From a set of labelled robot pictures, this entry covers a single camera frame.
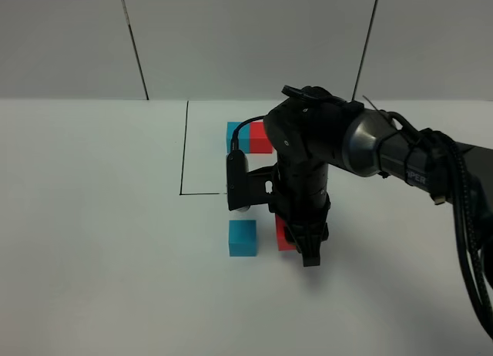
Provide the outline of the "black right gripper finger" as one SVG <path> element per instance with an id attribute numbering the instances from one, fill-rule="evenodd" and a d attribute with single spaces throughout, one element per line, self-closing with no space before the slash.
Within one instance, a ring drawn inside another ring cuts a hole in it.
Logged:
<path id="1" fill-rule="evenodd" d="M 316 267 L 320 265 L 321 235 L 308 233 L 295 237 L 297 250 L 302 256 L 304 267 Z"/>

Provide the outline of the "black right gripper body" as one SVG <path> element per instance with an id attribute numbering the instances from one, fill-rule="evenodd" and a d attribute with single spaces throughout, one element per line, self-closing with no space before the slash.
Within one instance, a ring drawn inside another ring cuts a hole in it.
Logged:
<path id="1" fill-rule="evenodd" d="M 327 173 L 328 165 L 317 159 L 298 163 L 284 155 L 277 157 L 273 171 L 277 198 L 269 210 L 285 221 L 290 231 L 287 239 L 295 245 L 295 237 L 301 234 L 320 234 L 321 245 L 329 237 Z"/>

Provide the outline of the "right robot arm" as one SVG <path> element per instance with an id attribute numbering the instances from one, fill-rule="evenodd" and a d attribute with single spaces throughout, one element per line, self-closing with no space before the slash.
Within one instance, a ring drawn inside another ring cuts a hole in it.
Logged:
<path id="1" fill-rule="evenodd" d="M 286 99 L 263 118 L 277 153 L 268 204 L 304 266 L 320 264 L 328 237 L 330 166 L 359 177 L 392 176 L 437 204 L 451 204 L 460 254 L 491 254 L 491 150 L 416 129 L 396 112 L 368 109 L 320 87 L 287 86 L 283 93 Z"/>

